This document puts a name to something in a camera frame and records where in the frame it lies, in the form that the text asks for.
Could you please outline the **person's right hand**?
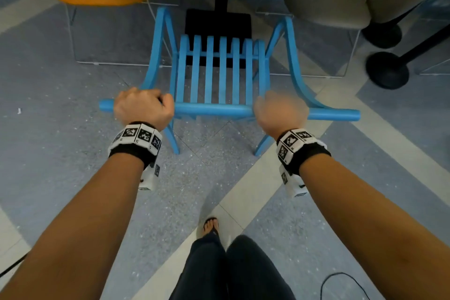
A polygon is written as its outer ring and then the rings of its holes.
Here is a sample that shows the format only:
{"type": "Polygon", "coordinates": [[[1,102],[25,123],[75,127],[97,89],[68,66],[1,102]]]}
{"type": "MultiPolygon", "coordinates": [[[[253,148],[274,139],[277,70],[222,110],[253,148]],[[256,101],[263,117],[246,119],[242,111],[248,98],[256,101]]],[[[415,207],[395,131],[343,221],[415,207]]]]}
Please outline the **person's right hand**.
{"type": "Polygon", "coordinates": [[[256,122],[275,141],[291,129],[304,128],[309,107],[299,97],[267,91],[253,104],[256,122]]]}

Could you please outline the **left wrist marker band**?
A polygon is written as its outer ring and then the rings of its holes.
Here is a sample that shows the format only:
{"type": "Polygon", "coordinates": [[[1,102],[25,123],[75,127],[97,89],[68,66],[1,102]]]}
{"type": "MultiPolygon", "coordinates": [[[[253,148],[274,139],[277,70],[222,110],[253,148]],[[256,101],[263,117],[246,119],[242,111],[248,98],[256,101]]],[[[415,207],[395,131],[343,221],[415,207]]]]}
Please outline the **left wrist marker band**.
{"type": "Polygon", "coordinates": [[[162,134],[153,126],[133,122],[121,130],[109,146],[109,157],[116,153],[126,153],[142,160],[144,169],[140,177],[139,189],[155,191],[159,184],[161,167],[157,158],[162,144],[162,134]]]}

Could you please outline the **person's left forearm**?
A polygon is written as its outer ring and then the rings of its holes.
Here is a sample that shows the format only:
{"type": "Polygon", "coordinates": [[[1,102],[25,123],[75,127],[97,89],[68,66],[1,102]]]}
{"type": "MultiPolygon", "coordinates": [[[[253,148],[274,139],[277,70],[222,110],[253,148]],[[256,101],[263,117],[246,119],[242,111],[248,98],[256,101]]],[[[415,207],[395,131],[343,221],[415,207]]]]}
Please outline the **person's left forearm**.
{"type": "Polygon", "coordinates": [[[108,158],[44,230],[0,300],[100,300],[142,173],[137,157],[108,158]]]}

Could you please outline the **person's legs in dark trousers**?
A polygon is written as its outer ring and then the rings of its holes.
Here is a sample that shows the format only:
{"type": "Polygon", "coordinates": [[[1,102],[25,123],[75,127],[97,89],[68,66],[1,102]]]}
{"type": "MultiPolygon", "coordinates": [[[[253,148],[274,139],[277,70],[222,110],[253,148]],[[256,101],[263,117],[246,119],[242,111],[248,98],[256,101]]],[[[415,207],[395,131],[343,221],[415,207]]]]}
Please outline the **person's legs in dark trousers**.
{"type": "Polygon", "coordinates": [[[224,249],[216,233],[191,246],[169,300],[296,300],[267,254],[246,235],[224,249]]]}

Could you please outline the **person's foot in sandal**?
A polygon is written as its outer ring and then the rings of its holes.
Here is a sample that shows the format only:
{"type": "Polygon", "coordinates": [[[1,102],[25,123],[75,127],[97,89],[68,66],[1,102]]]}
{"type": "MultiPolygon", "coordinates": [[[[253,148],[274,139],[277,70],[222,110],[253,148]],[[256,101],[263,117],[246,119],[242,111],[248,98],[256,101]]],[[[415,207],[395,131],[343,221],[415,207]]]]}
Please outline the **person's foot in sandal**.
{"type": "Polygon", "coordinates": [[[218,229],[219,229],[218,219],[216,217],[207,218],[202,227],[201,238],[206,237],[207,235],[213,235],[219,238],[218,229]]]}

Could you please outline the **right wrist marker band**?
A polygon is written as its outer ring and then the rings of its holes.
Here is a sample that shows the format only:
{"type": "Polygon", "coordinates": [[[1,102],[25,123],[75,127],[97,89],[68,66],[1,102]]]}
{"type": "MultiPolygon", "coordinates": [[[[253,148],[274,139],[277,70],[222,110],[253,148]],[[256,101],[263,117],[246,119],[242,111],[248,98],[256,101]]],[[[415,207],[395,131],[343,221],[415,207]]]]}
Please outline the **right wrist marker band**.
{"type": "Polygon", "coordinates": [[[299,174],[300,166],[307,159],[318,154],[331,156],[327,145],[304,128],[284,131],[278,137],[276,153],[281,162],[279,173],[286,192],[291,198],[309,193],[299,174]]]}

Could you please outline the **person's left hand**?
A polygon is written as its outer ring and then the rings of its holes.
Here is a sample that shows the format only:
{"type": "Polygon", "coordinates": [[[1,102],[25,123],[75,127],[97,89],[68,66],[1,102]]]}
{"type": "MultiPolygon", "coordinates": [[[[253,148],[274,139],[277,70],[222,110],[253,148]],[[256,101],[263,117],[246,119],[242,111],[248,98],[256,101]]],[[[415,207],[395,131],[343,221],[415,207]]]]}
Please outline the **person's left hand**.
{"type": "Polygon", "coordinates": [[[124,126],[133,122],[148,123],[161,132],[172,121],[175,111],[164,111],[157,99],[159,89],[132,87],[120,92],[114,100],[113,115],[124,126]]]}

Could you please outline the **person's right forearm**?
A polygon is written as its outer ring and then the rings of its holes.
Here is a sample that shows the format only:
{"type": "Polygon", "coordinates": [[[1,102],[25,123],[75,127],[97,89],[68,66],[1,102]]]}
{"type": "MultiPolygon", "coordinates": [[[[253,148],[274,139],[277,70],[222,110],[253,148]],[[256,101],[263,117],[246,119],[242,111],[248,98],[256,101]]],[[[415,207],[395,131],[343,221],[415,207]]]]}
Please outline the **person's right forearm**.
{"type": "Polygon", "coordinates": [[[386,300],[450,300],[450,247],[329,155],[299,175],[324,218],[386,300]]]}

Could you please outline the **wrist marker band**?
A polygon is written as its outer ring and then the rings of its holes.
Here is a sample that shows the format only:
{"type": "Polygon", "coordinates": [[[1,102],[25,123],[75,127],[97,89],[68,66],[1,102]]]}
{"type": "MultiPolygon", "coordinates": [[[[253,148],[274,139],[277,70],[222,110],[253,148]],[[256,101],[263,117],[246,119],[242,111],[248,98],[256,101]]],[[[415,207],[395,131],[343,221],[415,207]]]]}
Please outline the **wrist marker band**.
{"type": "Polygon", "coordinates": [[[300,166],[307,159],[318,154],[331,156],[327,145],[304,128],[284,131],[278,137],[276,153],[281,162],[279,173],[286,192],[291,198],[309,193],[299,174],[300,166]]]}
{"type": "Polygon", "coordinates": [[[153,126],[133,122],[121,130],[109,146],[109,157],[116,153],[126,153],[142,160],[144,169],[140,177],[139,189],[155,191],[159,184],[161,167],[157,158],[162,144],[162,134],[153,126]]]}

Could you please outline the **black round stand base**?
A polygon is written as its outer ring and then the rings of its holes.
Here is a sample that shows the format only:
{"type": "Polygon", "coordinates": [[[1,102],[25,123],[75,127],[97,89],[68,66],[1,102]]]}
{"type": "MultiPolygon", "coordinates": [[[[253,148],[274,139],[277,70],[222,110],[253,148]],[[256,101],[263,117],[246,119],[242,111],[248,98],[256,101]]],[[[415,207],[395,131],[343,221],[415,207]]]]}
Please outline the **black round stand base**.
{"type": "Polygon", "coordinates": [[[396,90],[409,81],[409,70],[400,58],[390,52],[376,52],[365,61],[369,80],[386,90],[396,90]]]}
{"type": "Polygon", "coordinates": [[[361,33],[375,47],[390,49],[402,40],[402,30],[398,24],[370,23],[361,33]]]}

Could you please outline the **blue wooden chair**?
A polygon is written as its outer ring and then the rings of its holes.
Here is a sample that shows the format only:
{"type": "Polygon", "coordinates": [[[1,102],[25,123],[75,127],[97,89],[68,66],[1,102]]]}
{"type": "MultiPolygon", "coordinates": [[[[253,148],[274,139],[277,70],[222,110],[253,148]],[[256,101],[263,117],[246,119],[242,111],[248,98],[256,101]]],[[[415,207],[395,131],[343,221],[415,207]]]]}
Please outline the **blue wooden chair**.
{"type": "Polygon", "coordinates": [[[170,10],[157,9],[154,38],[149,67],[140,86],[153,88],[160,69],[163,31],[167,31],[172,51],[169,93],[175,100],[175,117],[212,116],[228,119],[254,119],[252,108],[254,82],[265,95],[270,88],[270,58],[281,36],[284,36],[289,63],[289,74],[296,93],[306,102],[309,120],[359,121],[356,109],[328,107],[308,91],[301,76],[293,22],[283,17],[275,26],[268,45],[264,41],[246,38],[243,47],[234,37],[215,40],[208,36],[202,49],[201,36],[190,40],[183,34],[176,41],[170,10]]]}

